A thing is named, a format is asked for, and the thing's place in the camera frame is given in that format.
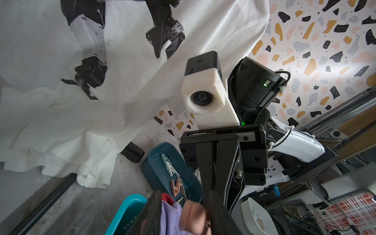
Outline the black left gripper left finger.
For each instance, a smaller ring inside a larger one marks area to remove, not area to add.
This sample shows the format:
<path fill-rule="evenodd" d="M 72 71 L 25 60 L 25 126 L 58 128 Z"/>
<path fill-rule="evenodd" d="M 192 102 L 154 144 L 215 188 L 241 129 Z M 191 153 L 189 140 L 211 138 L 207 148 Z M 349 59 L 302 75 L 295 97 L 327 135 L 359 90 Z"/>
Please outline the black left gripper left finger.
<path fill-rule="evenodd" d="M 159 235 L 161 233 L 162 193 L 154 191 L 127 232 L 128 235 Z"/>

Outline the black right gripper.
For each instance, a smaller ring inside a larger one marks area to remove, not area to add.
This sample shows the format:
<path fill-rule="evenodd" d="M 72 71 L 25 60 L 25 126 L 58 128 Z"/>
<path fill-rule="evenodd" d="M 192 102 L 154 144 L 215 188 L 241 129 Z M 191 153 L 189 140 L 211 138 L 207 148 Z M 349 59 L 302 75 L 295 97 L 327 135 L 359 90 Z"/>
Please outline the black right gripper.
<path fill-rule="evenodd" d="M 204 206 L 218 206 L 218 193 L 232 212 L 245 184 L 266 184 L 267 136 L 260 124 L 183 134 L 179 148 L 187 166 L 200 171 Z"/>

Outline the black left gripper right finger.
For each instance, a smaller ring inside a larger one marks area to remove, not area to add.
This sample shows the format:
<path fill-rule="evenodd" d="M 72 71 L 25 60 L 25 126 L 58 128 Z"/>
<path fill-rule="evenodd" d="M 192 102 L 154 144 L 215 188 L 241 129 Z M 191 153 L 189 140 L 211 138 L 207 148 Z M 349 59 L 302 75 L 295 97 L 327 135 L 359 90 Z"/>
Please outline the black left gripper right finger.
<path fill-rule="evenodd" d="M 216 191 L 209 191 L 203 206 L 209 212 L 212 235 L 242 235 Z"/>

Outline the white printed t-shirt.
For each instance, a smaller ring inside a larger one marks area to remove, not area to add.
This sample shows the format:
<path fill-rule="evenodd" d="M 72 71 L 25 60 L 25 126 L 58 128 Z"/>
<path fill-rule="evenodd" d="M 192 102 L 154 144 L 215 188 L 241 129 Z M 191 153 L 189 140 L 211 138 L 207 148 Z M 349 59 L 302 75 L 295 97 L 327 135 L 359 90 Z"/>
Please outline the white printed t-shirt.
<path fill-rule="evenodd" d="M 117 155 L 164 104 L 186 62 L 224 73 L 269 20 L 268 1 L 1 1 L 1 164 L 110 186 Z"/>

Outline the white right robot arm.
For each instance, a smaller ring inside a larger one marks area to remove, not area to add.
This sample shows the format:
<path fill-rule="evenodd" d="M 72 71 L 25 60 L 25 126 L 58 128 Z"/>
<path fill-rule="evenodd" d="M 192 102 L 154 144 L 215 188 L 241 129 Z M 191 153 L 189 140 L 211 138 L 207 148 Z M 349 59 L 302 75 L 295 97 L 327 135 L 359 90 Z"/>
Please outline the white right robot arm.
<path fill-rule="evenodd" d="M 284 124 L 267 109 L 290 77 L 249 57 L 228 77 L 216 52 L 187 61 L 181 95 L 198 129 L 185 132 L 179 147 L 187 166 L 200 171 L 204 204 L 213 190 L 231 211 L 241 198 L 285 182 L 306 185 L 328 201 L 316 176 L 338 156 L 296 121 Z"/>

